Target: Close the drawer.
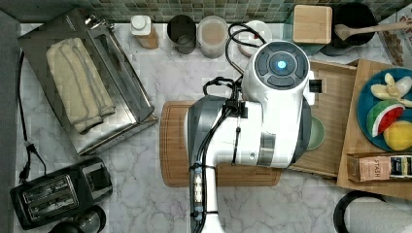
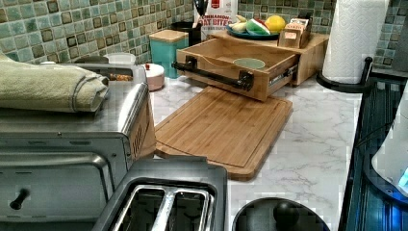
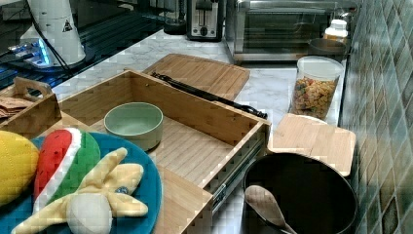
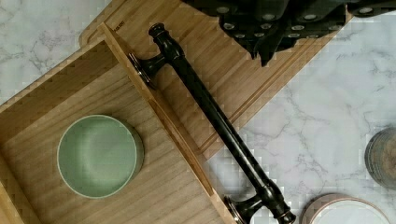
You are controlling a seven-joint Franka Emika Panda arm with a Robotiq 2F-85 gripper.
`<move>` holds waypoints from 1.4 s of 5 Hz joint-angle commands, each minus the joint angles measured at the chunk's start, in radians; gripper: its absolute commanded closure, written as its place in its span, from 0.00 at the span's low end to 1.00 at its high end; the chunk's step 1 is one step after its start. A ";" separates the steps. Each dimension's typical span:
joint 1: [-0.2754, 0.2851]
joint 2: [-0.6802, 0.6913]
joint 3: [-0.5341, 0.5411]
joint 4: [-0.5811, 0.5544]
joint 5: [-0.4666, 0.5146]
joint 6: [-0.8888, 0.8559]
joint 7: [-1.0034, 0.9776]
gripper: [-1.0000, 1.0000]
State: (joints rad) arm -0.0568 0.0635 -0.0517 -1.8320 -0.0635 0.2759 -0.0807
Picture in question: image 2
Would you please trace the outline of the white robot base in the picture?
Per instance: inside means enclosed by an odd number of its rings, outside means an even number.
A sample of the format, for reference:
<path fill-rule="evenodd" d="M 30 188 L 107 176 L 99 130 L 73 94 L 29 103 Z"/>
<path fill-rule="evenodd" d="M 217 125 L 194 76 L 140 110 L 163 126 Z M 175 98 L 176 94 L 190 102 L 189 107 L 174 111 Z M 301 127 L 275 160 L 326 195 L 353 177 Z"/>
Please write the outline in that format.
<path fill-rule="evenodd" d="M 395 121 L 379 150 L 371 159 L 373 169 L 386 182 L 407 196 L 408 89 L 404 88 Z"/>

